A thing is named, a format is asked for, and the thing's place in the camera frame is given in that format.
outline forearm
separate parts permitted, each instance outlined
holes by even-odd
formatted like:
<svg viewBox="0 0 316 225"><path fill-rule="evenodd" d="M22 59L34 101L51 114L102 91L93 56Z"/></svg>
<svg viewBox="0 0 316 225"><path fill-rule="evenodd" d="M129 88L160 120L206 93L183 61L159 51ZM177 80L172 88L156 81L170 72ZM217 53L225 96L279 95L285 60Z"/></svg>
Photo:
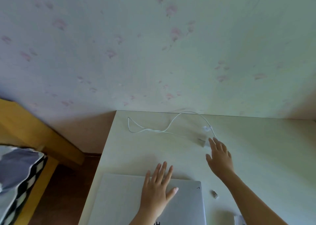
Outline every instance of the forearm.
<svg viewBox="0 0 316 225"><path fill-rule="evenodd" d="M236 175L223 179L247 225L287 225Z"/></svg>
<svg viewBox="0 0 316 225"><path fill-rule="evenodd" d="M153 225L156 219L150 212L140 209L129 225Z"/></svg>

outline wallpaper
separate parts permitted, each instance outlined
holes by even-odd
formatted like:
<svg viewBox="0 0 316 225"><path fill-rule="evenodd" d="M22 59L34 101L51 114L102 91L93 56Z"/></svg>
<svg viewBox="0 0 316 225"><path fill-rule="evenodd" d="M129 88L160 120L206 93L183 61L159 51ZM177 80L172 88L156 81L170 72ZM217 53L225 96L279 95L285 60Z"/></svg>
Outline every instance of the wallpaper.
<svg viewBox="0 0 316 225"><path fill-rule="evenodd" d="M315 8L0 0L0 96L85 152L102 151L115 110L316 119Z"/></svg>

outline hand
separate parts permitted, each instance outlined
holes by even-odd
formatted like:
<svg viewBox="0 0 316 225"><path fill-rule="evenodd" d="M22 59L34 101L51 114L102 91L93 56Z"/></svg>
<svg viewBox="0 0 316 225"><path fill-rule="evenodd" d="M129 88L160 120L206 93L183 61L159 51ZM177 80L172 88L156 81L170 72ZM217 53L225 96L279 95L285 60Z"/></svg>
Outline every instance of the hand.
<svg viewBox="0 0 316 225"><path fill-rule="evenodd" d="M161 164L159 163L151 180L150 171L148 170L142 190L139 211L142 213L149 213L155 220L161 215L168 202L178 191L178 188L174 187L166 194L166 188L171 179L173 166L169 168L167 176L163 179L166 167L167 162L164 162L162 169L160 170Z"/></svg>
<svg viewBox="0 0 316 225"><path fill-rule="evenodd" d="M225 144L215 137L213 140L209 138L209 143L212 149L212 157L207 154L206 161L213 173L224 182L227 177L235 174L232 156Z"/></svg>

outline bed frame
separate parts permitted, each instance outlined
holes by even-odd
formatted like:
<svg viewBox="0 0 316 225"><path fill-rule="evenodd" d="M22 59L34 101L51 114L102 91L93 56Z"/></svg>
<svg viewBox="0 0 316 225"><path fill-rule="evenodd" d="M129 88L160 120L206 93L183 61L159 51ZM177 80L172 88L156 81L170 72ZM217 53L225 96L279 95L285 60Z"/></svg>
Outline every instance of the bed frame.
<svg viewBox="0 0 316 225"><path fill-rule="evenodd" d="M0 99L0 144L29 147L47 154L48 160L14 223L27 225L57 165L79 169L85 155L64 137L16 102Z"/></svg>

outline small metallic object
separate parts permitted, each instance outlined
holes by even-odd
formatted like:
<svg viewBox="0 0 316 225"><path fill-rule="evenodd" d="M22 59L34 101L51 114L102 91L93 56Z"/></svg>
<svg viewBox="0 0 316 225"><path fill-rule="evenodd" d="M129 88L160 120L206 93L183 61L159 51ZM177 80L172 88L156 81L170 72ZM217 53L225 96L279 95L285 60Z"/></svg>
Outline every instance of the small metallic object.
<svg viewBox="0 0 316 225"><path fill-rule="evenodd" d="M211 195L213 196L213 198L217 199L218 195L214 190L211 190Z"/></svg>

